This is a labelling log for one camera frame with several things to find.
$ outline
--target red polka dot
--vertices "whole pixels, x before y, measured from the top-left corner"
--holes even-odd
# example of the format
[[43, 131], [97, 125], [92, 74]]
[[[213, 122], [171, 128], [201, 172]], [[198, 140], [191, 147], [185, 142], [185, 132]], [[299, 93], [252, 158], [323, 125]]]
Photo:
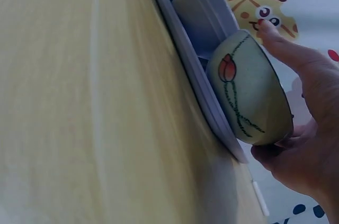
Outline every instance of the red polka dot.
[[247, 12], [242, 12], [241, 14], [240, 14], [240, 16], [243, 18], [243, 19], [247, 19], [248, 17], [249, 17], [249, 14], [247, 13]]
[[339, 61], [339, 55], [336, 51], [329, 49], [327, 51], [328, 55], [330, 56], [330, 58], [334, 61]]

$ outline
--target ceramic bowl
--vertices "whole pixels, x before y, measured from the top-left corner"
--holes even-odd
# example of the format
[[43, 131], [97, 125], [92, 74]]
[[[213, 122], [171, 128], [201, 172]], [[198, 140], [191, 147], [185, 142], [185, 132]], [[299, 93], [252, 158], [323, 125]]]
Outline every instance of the ceramic bowl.
[[245, 30], [215, 50], [207, 76], [235, 136], [273, 144], [293, 132], [291, 110], [266, 54]]
[[239, 27], [225, 0], [173, 0], [197, 55], [209, 59]]

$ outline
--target gray plate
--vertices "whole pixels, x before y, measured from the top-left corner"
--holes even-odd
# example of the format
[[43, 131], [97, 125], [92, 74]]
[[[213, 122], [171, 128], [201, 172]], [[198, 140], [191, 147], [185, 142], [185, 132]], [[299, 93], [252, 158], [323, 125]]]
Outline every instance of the gray plate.
[[178, 48], [182, 63], [209, 126], [240, 162], [247, 163], [247, 158], [226, 120], [192, 43], [170, 0], [157, 0], [157, 2]]

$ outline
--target finger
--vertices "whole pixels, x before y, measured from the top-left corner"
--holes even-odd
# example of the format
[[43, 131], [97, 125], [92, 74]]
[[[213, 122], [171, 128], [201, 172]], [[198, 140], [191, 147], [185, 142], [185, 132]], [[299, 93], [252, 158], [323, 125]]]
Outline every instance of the finger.
[[308, 140], [307, 137], [286, 138], [286, 139], [283, 139], [283, 140], [275, 143], [275, 145], [282, 147], [284, 149], [291, 149], [291, 148], [294, 148], [294, 147], [301, 146], [307, 140]]
[[268, 171], [273, 170], [276, 158], [282, 153], [282, 151], [284, 151], [283, 148], [275, 145], [252, 146], [251, 148], [251, 153], [253, 157], [258, 162], [260, 162]]
[[312, 72], [309, 70], [310, 66], [333, 67], [331, 62], [317, 50], [300, 46], [285, 39], [269, 21], [262, 21], [258, 35], [268, 52], [292, 68], [300, 77], [305, 77], [305, 74]]

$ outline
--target red tulip design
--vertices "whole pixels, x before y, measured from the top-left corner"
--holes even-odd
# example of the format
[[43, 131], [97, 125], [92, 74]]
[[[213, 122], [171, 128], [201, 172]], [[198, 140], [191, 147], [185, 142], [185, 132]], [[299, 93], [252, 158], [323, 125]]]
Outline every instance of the red tulip design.
[[223, 82], [231, 82], [235, 78], [237, 67], [232, 56], [228, 53], [219, 64], [219, 77]]
[[[232, 54], [230, 55], [229, 53], [224, 56], [224, 58], [221, 60], [218, 68], [218, 73], [219, 73], [219, 78], [220, 80], [224, 83], [224, 91], [225, 91], [225, 96], [228, 101], [228, 104], [230, 107], [233, 109], [235, 116], [237, 118], [237, 123], [241, 131], [248, 137], [252, 137], [247, 131], [246, 128], [244, 127], [244, 124], [247, 126], [250, 126], [257, 131], [261, 133], [265, 133], [258, 125], [252, 123], [248, 118], [244, 117], [243, 115], [240, 114], [239, 107], [238, 107], [238, 95], [237, 95], [237, 87], [234, 82], [234, 78], [237, 74], [237, 66], [233, 60], [233, 56], [236, 52], [236, 50], [241, 46], [242, 43], [244, 43], [247, 39], [249, 38], [249, 35], [246, 36], [240, 43], [239, 45], [234, 49]], [[232, 101], [231, 95], [228, 94], [228, 91], [231, 90], [233, 92], [233, 98], [234, 100]]]

